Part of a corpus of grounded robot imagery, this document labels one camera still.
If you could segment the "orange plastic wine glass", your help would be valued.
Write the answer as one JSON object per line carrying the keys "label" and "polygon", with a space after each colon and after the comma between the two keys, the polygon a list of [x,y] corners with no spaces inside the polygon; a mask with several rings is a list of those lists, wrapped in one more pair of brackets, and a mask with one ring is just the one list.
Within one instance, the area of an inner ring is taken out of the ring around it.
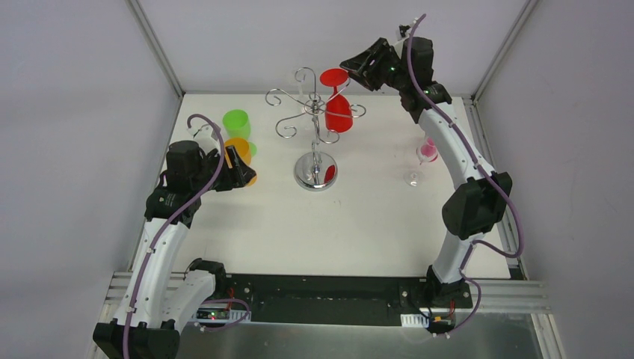
{"label": "orange plastic wine glass", "polygon": [[229,146],[229,145],[233,145],[236,147],[241,159],[247,165],[247,169],[253,169],[250,167],[252,155],[250,154],[250,148],[247,141],[242,138],[231,138],[224,142],[224,151],[225,151],[225,146]]}

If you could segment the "green plastic wine glass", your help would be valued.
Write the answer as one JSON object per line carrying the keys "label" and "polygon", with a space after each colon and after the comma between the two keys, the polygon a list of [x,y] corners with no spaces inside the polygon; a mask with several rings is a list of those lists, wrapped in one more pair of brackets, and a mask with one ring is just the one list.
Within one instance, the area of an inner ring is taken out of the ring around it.
{"label": "green plastic wine glass", "polygon": [[251,125],[248,113],[242,109],[228,111],[222,119],[223,126],[231,138],[242,138],[247,141],[250,154],[257,154],[256,145],[250,141]]}

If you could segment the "red plastic wine glass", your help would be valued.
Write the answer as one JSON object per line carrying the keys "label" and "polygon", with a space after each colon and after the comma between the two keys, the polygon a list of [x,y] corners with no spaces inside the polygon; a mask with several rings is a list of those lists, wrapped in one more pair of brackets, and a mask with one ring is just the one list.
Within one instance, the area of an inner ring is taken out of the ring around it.
{"label": "red plastic wine glass", "polygon": [[326,103],[325,124],[328,130],[337,133],[346,132],[353,126],[350,104],[339,92],[348,80],[348,73],[341,68],[332,68],[320,75],[320,82],[333,89]]}

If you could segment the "chrome wine glass rack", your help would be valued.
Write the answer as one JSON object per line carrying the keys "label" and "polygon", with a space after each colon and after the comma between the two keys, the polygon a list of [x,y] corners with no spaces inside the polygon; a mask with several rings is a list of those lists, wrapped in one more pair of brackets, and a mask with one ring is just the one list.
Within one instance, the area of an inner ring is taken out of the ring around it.
{"label": "chrome wine glass rack", "polygon": [[[307,94],[306,99],[300,99],[298,96],[294,96],[280,88],[273,88],[265,94],[265,102],[271,107],[280,106],[282,105],[280,95],[284,95],[300,107],[297,114],[281,118],[276,122],[275,132],[281,138],[293,138],[298,133],[297,127],[289,125],[287,123],[288,121],[300,117],[308,117],[310,119],[313,125],[311,150],[303,154],[296,161],[293,176],[296,183],[303,189],[308,191],[324,191],[332,187],[335,183],[339,169],[335,158],[324,152],[321,149],[321,145],[337,143],[342,133],[328,130],[325,124],[324,114],[326,111],[326,103],[332,96],[333,89],[324,86],[320,82],[320,75],[318,76],[313,69],[309,67],[303,68],[305,69],[306,75],[310,74],[313,78],[313,88]],[[339,91],[343,96],[344,90],[348,88],[350,83],[351,79],[349,78],[344,88]],[[366,107],[350,102],[349,104],[354,124],[354,120],[366,114]]]}

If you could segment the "clear wine glass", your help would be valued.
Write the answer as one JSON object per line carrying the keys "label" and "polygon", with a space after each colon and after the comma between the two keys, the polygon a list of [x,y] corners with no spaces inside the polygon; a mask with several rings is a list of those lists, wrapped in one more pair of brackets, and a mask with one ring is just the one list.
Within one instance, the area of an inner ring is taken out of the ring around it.
{"label": "clear wine glass", "polygon": [[404,181],[406,182],[407,185],[411,187],[417,187],[421,185],[421,183],[423,182],[425,178],[423,169],[427,164],[431,163],[431,162],[420,163],[419,161],[419,148],[423,144],[423,141],[426,136],[429,136],[429,135],[425,135],[423,139],[415,147],[416,165],[408,169],[404,174]]}
{"label": "clear wine glass", "polygon": [[306,81],[306,73],[303,67],[296,69],[292,74],[292,84],[296,87],[298,98],[304,97],[304,83]]}

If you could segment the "magenta plastic wine glass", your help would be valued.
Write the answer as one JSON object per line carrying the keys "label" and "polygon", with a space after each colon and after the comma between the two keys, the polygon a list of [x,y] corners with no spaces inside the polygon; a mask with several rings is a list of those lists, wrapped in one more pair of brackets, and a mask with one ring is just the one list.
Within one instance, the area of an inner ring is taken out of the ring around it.
{"label": "magenta plastic wine glass", "polygon": [[419,148],[420,163],[433,162],[438,157],[437,147],[431,137],[426,136]]}

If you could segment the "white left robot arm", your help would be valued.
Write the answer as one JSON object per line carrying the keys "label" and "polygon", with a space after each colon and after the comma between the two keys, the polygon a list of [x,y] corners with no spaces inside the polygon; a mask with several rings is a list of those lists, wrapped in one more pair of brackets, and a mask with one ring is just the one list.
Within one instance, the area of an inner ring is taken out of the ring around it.
{"label": "white left robot arm", "polygon": [[203,149],[196,141],[172,143],[158,185],[147,198],[139,258],[122,301],[93,341],[107,358],[174,358],[180,335],[200,305],[228,292],[223,263],[197,258],[172,295],[168,284],[180,247],[208,191],[243,188],[256,171],[233,145]]}

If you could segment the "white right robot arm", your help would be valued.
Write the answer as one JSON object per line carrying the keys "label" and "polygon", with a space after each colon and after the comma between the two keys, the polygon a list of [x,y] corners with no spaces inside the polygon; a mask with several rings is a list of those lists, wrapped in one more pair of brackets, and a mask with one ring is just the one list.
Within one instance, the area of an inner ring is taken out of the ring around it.
{"label": "white right robot arm", "polygon": [[475,246],[502,220],[512,179],[498,172],[475,148],[452,113],[452,98],[433,78],[433,43],[415,37],[395,45],[379,38],[340,67],[370,91],[386,85],[398,91],[401,106],[434,142],[452,179],[454,193],[441,209],[446,236],[428,267],[420,306],[459,302],[468,290],[465,267]]}

